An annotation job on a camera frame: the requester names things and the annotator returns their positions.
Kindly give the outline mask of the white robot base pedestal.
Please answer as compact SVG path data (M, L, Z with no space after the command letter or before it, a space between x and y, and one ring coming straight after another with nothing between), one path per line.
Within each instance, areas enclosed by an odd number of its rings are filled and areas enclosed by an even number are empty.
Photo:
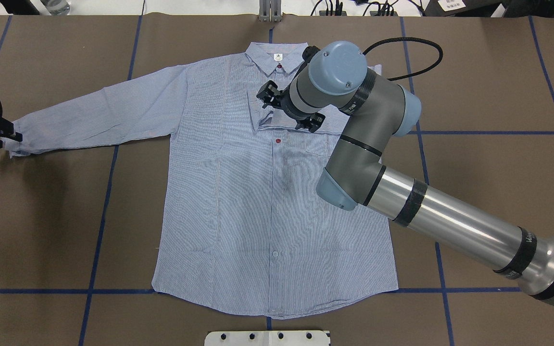
M214 331L208 333L205 346L331 346L329 331Z

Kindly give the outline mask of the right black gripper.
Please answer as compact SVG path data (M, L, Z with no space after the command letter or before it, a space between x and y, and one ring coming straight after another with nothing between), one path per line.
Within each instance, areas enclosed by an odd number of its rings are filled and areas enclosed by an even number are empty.
M284 113L296 121L306 119L306 113L299 110L290 98L290 88L279 90L277 83L266 82L257 92L257 98L262 102L262 107L284 111Z

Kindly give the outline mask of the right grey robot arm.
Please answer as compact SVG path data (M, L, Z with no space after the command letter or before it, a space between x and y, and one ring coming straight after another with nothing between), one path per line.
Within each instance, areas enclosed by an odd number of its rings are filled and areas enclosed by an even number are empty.
M554 306L554 237L452 197L381 163L389 140L404 136L421 116L420 99L367 65L367 51L348 41L310 46L292 81L268 81L257 92L263 107L284 111L297 129L316 132L328 106L348 116L316 185L321 199L342 210L365 206L398 225L435 239Z

